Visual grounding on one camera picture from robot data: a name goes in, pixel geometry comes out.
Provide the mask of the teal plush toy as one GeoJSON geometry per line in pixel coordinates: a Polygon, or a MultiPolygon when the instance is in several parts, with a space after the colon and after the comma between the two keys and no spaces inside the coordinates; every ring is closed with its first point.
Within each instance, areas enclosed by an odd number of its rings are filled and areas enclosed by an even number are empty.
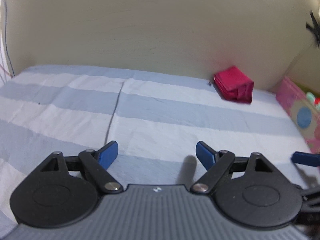
{"type": "Polygon", "coordinates": [[[306,93],[306,98],[307,98],[312,104],[315,104],[316,97],[315,97],[311,92],[307,92],[307,93],[306,93]]]}

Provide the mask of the pink tin box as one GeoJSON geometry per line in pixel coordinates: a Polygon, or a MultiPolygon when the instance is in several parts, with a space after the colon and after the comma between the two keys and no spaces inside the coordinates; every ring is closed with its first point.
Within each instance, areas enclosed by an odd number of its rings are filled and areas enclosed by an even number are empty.
{"type": "Polygon", "coordinates": [[[319,110],[288,77],[283,78],[276,100],[291,118],[312,153],[319,153],[319,110]]]}

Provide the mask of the striped bed sheet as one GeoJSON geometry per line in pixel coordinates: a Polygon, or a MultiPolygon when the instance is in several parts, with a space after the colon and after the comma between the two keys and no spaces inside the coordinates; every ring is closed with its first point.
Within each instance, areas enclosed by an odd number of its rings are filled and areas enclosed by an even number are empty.
{"type": "Polygon", "coordinates": [[[291,163],[308,152],[275,96],[255,90],[249,105],[223,100],[208,81],[126,69],[36,66],[1,87],[1,235],[16,226],[15,187],[49,154],[77,155],[115,140],[109,171],[121,184],[191,185],[205,172],[204,141],[247,157],[262,153],[289,180],[319,184],[319,171],[291,163]]]}

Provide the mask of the magenta folded wallet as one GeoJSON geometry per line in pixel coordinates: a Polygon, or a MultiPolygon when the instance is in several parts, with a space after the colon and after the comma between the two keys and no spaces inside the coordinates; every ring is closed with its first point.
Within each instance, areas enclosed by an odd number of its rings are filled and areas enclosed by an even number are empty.
{"type": "Polygon", "coordinates": [[[213,81],[224,99],[252,103],[254,82],[238,67],[231,66],[213,75],[213,81]]]}

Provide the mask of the black tape cross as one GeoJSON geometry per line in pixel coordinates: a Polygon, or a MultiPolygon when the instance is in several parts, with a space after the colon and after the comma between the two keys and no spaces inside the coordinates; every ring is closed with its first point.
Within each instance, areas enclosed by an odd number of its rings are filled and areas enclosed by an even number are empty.
{"type": "Polygon", "coordinates": [[[314,36],[314,39],[315,39],[315,44],[319,48],[319,46],[320,46],[319,23],[318,23],[317,19],[315,18],[312,11],[310,11],[310,17],[311,17],[313,26],[306,23],[305,27],[308,31],[310,31],[310,33],[312,33],[312,35],[314,36]]]}

